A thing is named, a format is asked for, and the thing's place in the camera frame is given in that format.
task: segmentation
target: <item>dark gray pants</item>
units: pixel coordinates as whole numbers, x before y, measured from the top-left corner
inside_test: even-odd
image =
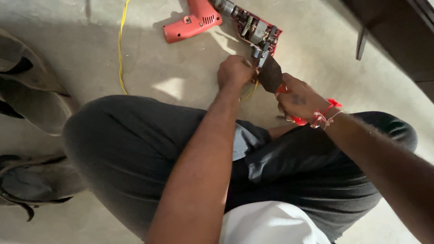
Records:
[[[206,111],[138,96],[108,96],[66,124],[66,154],[96,197],[145,239],[164,185]],[[410,150],[416,133],[382,112],[354,114]],[[331,242],[381,195],[321,129],[295,128],[271,141],[267,130],[237,120],[226,211],[259,201],[304,210]]]

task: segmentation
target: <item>person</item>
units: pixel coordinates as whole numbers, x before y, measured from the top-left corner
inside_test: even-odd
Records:
[[[146,243],[330,243],[381,196],[420,242],[434,242],[434,167],[412,152],[409,124],[383,112],[344,114],[284,74],[280,112],[321,128],[262,129],[236,120],[241,87],[255,75],[229,56],[208,111],[97,99],[67,122],[66,154]]]

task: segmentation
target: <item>white shirt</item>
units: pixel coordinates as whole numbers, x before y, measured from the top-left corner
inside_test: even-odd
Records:
[[[279,201],[251,203],[223,217],[220,244],[330,244],[303,210]]]

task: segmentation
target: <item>forearm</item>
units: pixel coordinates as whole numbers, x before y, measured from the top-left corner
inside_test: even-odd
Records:
[[[147,243],[217,243],[232,169],[240,87],[224,87],[165,186]]]
[[[337,115],[325,132],[360,167],[416,238],[432,243],[434,167],[349,115]]]

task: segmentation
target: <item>wire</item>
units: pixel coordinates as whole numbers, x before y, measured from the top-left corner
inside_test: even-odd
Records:
[[[118,50],[119,50],[119,83],[121,84],[122,90],[124,91],[125,95],[128,95],[127,91],[125,90],[124,82],[122,80],[122,54],[121,54],[121,44],[122,44],[122,29],[124,28],[125,18],[127,17],[127,7],[128,2],[130,0],[127,0],[124,6],[124,13],[122,14],[122,22],[121,22],[121,29],[119,30],[119,41],[118,41]]]
[[[247,95],[245,98],[241,99],[240,102],[242,102],[242,101],[246,100],[247,98],[251,97],[255,93],[256,88],[258,87],[258,84],[259,84],[259,80],[256,80],[255,89],[249,95]]]

